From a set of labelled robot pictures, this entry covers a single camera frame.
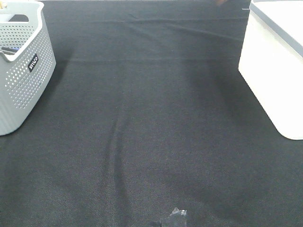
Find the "black table cloth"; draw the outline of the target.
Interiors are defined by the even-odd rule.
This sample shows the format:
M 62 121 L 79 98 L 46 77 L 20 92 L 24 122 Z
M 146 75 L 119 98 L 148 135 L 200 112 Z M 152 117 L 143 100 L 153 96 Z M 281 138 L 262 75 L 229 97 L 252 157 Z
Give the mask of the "black table cloth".
M 1 226 L 302 226 L 303 143 L 238 72 L 249 4 L 45 1 L 56 68 L 0 139 Z

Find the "white storage box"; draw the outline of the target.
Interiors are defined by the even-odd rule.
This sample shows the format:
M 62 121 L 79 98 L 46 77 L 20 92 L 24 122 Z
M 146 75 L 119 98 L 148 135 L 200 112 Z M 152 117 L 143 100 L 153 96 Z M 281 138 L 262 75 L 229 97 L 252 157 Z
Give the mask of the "white storage box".
M 303 138 L 303 3 L 253 0 L 239 72 L 277 131 Z

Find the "grey perforated plastic basket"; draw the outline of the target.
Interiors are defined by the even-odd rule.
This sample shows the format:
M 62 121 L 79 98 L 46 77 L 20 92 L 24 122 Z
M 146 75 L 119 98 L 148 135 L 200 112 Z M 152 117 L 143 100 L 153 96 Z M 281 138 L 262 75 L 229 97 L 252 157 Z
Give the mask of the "grey perforated plastic basket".
M 2 0 L 1 15 L 23 15 L 27 21 L 0 22 L 0 47 L 18 49 L 14 55 L 0 52 L 0 134 L 17 130 L 43 94 L 56 66 L 52 43 L 36 0 Z

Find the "dark item inside basket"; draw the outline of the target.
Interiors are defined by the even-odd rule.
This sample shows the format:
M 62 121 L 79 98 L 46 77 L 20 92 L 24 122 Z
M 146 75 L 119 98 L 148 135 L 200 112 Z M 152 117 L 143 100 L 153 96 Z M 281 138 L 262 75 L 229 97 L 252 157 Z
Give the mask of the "dark item inside basket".
M 18 49 L 8 48 L 8 47 L 1 47 L 0 51 L 7 55 L 14 55 L 18 52 Z

